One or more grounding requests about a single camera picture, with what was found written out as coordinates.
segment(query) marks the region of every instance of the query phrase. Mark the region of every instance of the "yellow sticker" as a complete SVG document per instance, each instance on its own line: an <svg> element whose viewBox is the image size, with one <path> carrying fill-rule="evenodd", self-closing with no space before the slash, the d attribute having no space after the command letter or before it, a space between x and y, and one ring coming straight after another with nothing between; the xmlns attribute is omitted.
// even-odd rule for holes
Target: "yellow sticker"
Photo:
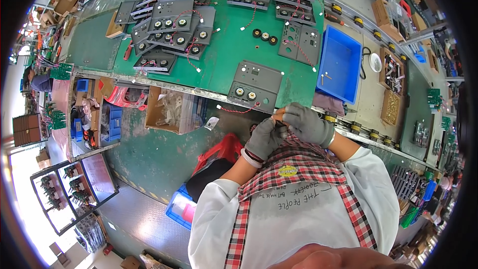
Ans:
<svg viewBox="0 0 478 269"><path fill-rule="evenodd" d="M291 177L297 173L297 169L294 166L284 165L279 168L279 176Z"/></svg>

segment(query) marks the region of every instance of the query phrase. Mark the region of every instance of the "worker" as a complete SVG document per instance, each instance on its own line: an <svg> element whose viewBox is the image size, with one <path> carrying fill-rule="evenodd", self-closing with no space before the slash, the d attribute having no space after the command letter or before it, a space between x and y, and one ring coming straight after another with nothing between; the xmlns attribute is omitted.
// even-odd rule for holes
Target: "worker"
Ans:
<svg viewBox="0 0 478 269"><path fill-rule="evenodd" d="M399 268L388 257L399 212L382 160L292 103L202 190L188 256L201 269Z"/></svg>
<svg viewBox="0 0 478 269"><path fill-rule="evenodd" d="M23 72L23 86L27 87L30 85L34 91L50 93L53 86L53 78L50 78L49 71L44 75L37 75L32 69L32 66L29 66Z"/></svg>

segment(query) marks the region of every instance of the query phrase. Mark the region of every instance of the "gloved hand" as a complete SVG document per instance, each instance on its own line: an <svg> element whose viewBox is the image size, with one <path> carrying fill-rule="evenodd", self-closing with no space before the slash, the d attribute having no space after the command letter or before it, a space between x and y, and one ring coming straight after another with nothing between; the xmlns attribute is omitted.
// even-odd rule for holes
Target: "gloved hand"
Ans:
<svg viewBox="0 0 478 269"><path fill-rule="evenodd" d="M245 149L262 161L266 161L286 137L287 127L275 129L275 121L268 117L254 129Z"/></svg>
<svg viewBox="0 0 478 269"><path fill-rule="evenodd" d="M334 136L334 124L319 118L317 112L297 102L285 106L282 120L290 124L289 129L304 142L326 148Z"/></svg>

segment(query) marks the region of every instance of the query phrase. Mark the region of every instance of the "green workbench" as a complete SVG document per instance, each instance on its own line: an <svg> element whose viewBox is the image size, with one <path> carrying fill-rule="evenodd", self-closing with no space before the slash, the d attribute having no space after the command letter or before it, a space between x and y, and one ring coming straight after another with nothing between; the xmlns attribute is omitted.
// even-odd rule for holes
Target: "green workbench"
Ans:
<svg viewBox="0 0 478 269"><path fill-rule="evenodd" d="M148 78L227 94L238 64L248 60L284 72L276 107L283 107L290 102L310 106L317 82L318 66L316 66L317 72L313 72L310 65L279 56L277 54L279 44L273 46L252 36L253 29L258 28L262 32L268 32L271 36L281 39L284 20L276 19L274 2L270 2L267 11L257 9L252 24L241 31L240 28L246 26L251 20L253 9L229 5L226 3L227 0L211 1L218 2L217 5L211 6L216 9L214 28L221 28L221 30L212 35L211 44L206 47L200 61L190 59L190 62L200 68L201 72L198 73L185 57L178 57L169 76L148 74ZM324 16L319 16L320 3L315 1L313 8L317 22L316 28L322 32ZM123 60L123 53L129 41L130 39L126 39L119 45L112 70L114 73L134 76L137 71L132 67L138 60L134 56L134 51L127 61Z"/></svg>

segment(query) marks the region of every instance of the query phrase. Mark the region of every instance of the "plaid apron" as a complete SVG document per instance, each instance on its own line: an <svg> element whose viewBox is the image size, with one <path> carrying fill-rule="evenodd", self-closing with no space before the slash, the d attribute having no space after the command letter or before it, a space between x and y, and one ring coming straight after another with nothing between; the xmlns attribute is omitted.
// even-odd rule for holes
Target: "plaid apron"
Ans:
<svg viewBox="0 0 478 269"><path fill-rule="evenodd" d="M360 246L377 250L377 243L365 213L347 184L343 171L327 158L325 151L319 146L302 142L294 134L289 133L260 172L238 189L239 207L226 254L225 269L237 269L241 266L253 194L298 182L335 185L347 209Z"/></svg>

